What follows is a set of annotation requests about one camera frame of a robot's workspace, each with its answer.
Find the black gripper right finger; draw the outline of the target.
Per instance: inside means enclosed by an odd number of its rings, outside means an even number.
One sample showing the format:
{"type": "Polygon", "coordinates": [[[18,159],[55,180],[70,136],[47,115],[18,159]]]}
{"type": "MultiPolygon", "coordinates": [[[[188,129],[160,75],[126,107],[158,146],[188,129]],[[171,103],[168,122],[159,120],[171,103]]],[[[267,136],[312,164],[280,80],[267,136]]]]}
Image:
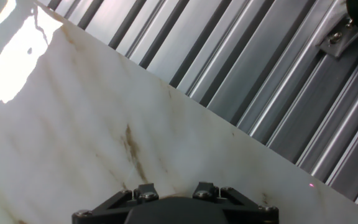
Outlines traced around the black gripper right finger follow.
{"type": "Polygon", "coordinates": [[[228,223],[279,224],[279,209],[273,205],[257,204],[233,187],[217,187],[200,182],[193,199],[208,202],[223,213],[228,223]]]}

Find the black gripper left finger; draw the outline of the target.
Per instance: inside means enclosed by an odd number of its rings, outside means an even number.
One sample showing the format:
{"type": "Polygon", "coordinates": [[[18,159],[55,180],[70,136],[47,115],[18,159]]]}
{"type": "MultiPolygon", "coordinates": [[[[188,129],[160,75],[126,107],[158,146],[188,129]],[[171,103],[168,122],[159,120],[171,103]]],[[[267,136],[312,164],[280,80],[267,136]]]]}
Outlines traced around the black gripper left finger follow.
{"type": "Polygon", "coordinates": [[[120,224],[137,205],[159,199],[154,184],[142,184],[134,190],[123,189],[92,210],[79,210],[71,216],[72,224],[120,224]]]}

